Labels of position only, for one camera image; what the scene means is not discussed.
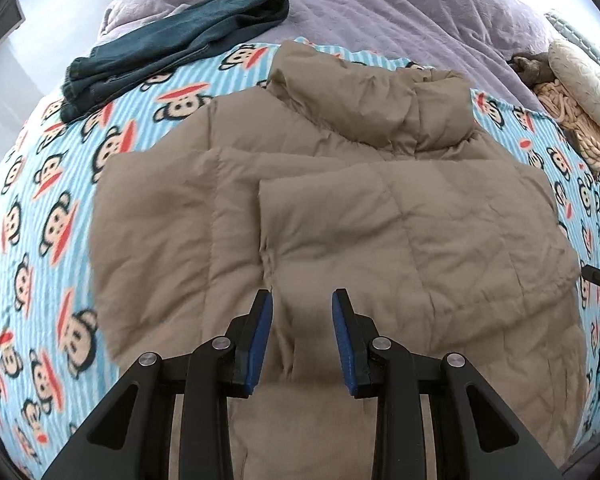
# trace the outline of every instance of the stuffed animal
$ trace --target stuffed animal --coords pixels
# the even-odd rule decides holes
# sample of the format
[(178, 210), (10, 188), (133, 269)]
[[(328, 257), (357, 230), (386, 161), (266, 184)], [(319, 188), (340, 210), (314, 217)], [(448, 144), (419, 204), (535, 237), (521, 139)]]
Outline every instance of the stuffed animal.
[(526, 54), (521, 52), (514, 54), (507, 63), (518, 74), (521, 81), (528, 86), (540, 83), (549, 83), (555, 80), (554, 71), (549, 66), (549, 53)]

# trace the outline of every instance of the bedsheet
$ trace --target bedsheet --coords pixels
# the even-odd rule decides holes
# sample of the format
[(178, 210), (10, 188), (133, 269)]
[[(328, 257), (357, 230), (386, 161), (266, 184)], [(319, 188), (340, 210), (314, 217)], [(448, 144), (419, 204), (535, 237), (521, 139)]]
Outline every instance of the bedsheet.
[[(414, 65), (314, 47), (389, 70)], [(42, 476), (118, 376), (98, 330), (88, 257), (92, 201), (107, 159), (147, 150), (217, 95), (263, 85), (277, 48), (243, 44), (154, 76), (70, 126), (59, 122), (60, 95), (51, 95), (1, 162), (0, 436), (28, 476)], [(583, 264), (600, 267), (600, 180), (545, 114), (480, 91), (473, 98), (476, 120), (517, 158), (546, 171), (566, 235)], [(582, 441), (600, 430), (600, 291), (581, 282), (574, 293), (590, 344)]]

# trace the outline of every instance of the purple duvet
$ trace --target purple duvet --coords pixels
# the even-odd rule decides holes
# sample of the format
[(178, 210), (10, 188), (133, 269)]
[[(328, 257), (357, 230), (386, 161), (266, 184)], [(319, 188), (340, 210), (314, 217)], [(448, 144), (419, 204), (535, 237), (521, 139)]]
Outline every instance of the purple duvet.
[[(107, 41), (199, 0), (115, 0), (103, 23)], [(474, 86), (542, 110), (506, 63), (514, 52), (544, 52), (556, 36), (545, 18), (519, 0), (290, 0), (282, 25), (254, 41), (304, 36), (349, 50), (376, 50), (419, 64), (458, 70)]]

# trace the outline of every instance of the pillow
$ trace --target pillow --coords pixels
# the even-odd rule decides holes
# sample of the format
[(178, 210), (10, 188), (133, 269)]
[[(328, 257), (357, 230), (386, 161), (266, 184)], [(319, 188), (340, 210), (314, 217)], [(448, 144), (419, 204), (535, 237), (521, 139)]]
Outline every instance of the pillow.
[(560, 32), (571, 43), (579, 46), (593, 61), (600, 65), (600, 49), (592, 41), (589, 41), (573, 25), (569, 24), (569, 22), (555, 12), (547, 12), (545, 16), (549, 20), (549, 23), (555, 27), (555, 30)]
[(600, 65), (562, 38), (549, 46), (549, 65), (583, 110), (600, 126)]
[(113, 0), (105, 10), (96, 45), (108, 43), (203, 0)]

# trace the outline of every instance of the jacket collar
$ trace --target jacket collar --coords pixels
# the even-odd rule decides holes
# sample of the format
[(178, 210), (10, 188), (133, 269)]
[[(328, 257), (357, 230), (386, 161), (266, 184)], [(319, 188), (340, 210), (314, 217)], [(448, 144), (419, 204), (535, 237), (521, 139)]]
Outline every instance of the jacket collar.
[(474, 130), (469, 83), (455, 72), (391, 72), (295, 41), (274, 56), (267, 91), (314, 124), (379, 150), (440, 150)]

